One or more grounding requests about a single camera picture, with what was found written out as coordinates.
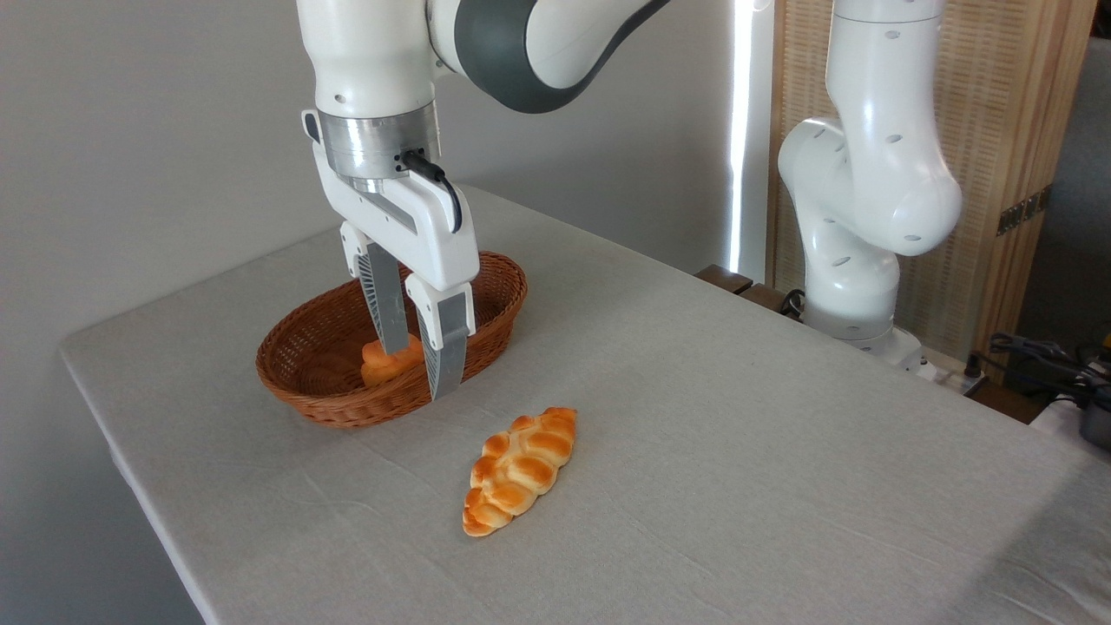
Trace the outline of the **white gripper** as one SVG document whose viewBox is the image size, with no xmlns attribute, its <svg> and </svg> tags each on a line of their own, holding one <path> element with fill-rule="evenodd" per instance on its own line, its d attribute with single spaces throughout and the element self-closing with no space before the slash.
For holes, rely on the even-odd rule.
<svg viewBox="0 0 1111 625">
<path fill-rule="evenodd" d="M 412 170 L 357 189 L 326 159 L 321 115 L 307 109 L 302 127 L 323 193 L 346 218 L 339 230 L 346 268 L 364 293 L 381 347 L 393 355 L 409 345 L 399 260 L 414 272 L 406 278 L 406 293 L 419 316 L 430 394 L 450 394 L 462 383 L 468 339 L 477 331 L 470 281 L 479 258 L 466 198 Z"/>
</svg>

